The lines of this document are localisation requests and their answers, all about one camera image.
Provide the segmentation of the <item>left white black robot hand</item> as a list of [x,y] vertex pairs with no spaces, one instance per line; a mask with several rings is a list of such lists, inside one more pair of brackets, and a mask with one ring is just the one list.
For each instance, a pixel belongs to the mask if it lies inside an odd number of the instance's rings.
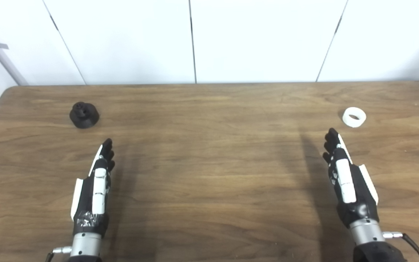
[[99,147],[86,178],[76,179],[71,206],[73,235],[99,234],[104,237],[109,226],[108,193],[111,189],[113,141],[106,139]]

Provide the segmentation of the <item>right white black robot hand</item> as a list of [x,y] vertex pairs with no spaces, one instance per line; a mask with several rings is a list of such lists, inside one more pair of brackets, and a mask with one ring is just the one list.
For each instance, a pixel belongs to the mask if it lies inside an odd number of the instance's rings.
[[347,228],[361,219],[379,222],[376,193],[369,176],[352,162],[341,135],[334,128],[328,130],[324,139],[323,159],[338,199],[339,219]]

